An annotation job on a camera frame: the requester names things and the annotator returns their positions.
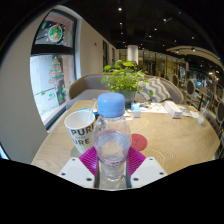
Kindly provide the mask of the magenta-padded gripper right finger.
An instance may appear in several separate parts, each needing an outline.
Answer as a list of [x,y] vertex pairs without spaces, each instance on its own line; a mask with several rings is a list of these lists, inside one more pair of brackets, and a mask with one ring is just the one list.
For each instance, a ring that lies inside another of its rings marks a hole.
[[167,175],[154,157],[145,157],[130,148],[126,159],[126,183],[128,188],[140,188]]

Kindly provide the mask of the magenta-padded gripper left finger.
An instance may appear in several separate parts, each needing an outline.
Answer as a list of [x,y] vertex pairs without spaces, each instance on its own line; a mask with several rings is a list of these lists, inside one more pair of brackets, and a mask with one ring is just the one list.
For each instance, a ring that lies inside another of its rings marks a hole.
[[80,157],[72,157],[59,172],[58,176],[84,188],[96,186],[98,157],[94,147]]

